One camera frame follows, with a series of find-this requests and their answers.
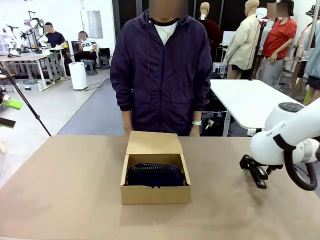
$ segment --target red t-shirt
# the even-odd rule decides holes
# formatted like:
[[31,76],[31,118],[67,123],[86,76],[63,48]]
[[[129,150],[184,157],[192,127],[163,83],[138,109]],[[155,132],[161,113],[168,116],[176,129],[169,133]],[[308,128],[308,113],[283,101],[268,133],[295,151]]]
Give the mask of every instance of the red t-shirt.
[[[291,18],[285,24],[280,24],[277,21],[271,31],[268,33],[262,50],[262,56],[271,57],[271,55],[285,44],[289,39],[293,39],[297,32],[297,23]],[[278,59],[283,59],[287,56],[288,48],[278,53]]]

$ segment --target tabletop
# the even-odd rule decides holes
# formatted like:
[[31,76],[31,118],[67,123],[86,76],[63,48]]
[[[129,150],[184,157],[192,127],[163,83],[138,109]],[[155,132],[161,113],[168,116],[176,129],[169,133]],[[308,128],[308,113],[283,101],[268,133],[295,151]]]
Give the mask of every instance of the tabletop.
[[53,136],[0,189],[0,236],[55,240],[319,240],[320,200],[285,169],[239,166],[250,138],[179,138],[190,204],[122,205],[125,136]]
[[47,57],[45,54],[36,54],[34,52],[22,53],[20,57],[0,56],[0,62],[8,61],[35,61]]
[[299,103],[260,80],[211,79],[211,90],[245,129],[264,129],[278,104]]

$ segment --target stool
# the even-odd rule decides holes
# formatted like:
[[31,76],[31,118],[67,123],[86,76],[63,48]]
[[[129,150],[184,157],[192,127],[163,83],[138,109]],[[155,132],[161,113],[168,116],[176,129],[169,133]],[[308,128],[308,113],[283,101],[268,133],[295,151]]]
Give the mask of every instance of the stool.
[[98,74],[96,63],[93,60],[83,60],[84,67],[85,67],[85,73],[88,75],[96,75]]
[[107,56],[100,56],[99,57],[99,68],[100,69],[110,69],[109,59]]

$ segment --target white t-shirt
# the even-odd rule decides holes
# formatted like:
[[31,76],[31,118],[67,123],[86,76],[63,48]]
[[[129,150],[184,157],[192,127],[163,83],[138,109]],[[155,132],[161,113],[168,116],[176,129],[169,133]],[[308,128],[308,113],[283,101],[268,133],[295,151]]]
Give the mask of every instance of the white t-shirt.
[[87,38],[86,40],[81,40],[81,41],[82,41],[81,45],[84,52],[89,52],[93,50],[94,46],[97,45],[96,41],[91,38]]
[[178,22],[175,22],[172,25],[169,26],[158,26],[154,24],[154,27],[156,31],[159,34],[159,37],[161,38],[163,45],[166,45],[168,39],[174,34],[176,27],[177,27]]

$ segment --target cardboard box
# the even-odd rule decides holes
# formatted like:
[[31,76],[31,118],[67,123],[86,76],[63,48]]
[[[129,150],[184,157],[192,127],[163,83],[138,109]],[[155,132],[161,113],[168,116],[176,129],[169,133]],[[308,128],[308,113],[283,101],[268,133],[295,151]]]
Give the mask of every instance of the cardboard box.
[[[127,169],[136,163],[157,163],[178,166],[185,174],[185,186],[148,187],[126,185]],[[121,177],[122,204],[188,204],[191,182],[181,144],[176,134],[132,131]]]

